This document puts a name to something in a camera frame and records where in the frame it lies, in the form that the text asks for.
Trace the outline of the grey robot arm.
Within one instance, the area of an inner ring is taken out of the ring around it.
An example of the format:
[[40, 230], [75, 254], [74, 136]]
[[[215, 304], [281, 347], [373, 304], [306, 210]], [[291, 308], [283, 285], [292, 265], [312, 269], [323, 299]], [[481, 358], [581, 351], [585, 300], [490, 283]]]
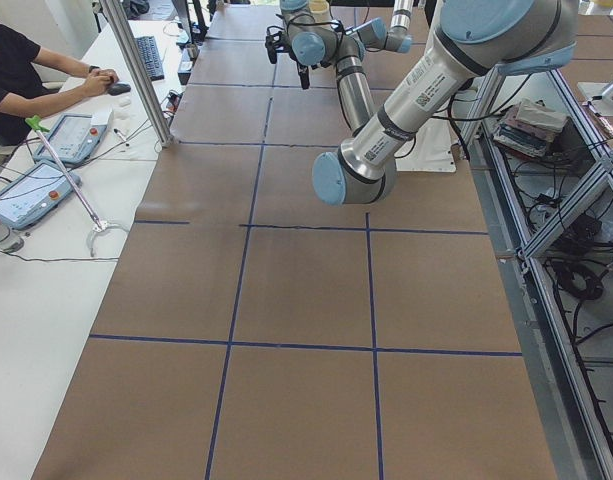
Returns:
[[375, 113], [375, 104], [363, 68], [368, 50], [406, 53], [412, 45], [408, 34], [414, 3], [396, 1], [391, 23], [374, 18], [347, 28], [331, 16], [330, 7], [314, 1], [282, 1], [277, 17], [280, 26], [266, 29], [265, 48], [269, 62], [286, 54], [296, 65], [301, 88], [310, 88], [310, 72], [333, 67], [343, 118], [357, 134]]
[[545, 72], [573, 56], [575, 1], [447, 1], [432, 47], [353, 138], [313, 165], [317, 197], [329, 205], [369, 204], [396, 180], [395, 153], [469, 79]]

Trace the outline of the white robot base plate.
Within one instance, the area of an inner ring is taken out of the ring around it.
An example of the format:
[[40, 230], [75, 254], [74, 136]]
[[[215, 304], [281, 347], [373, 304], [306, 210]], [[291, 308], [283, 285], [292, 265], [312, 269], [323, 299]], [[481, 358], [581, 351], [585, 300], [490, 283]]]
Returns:
[[454, 173], [450, 124], [430, 119], [417, 132], [415, 140], [401, 147], [396, 156], [399, 172]]

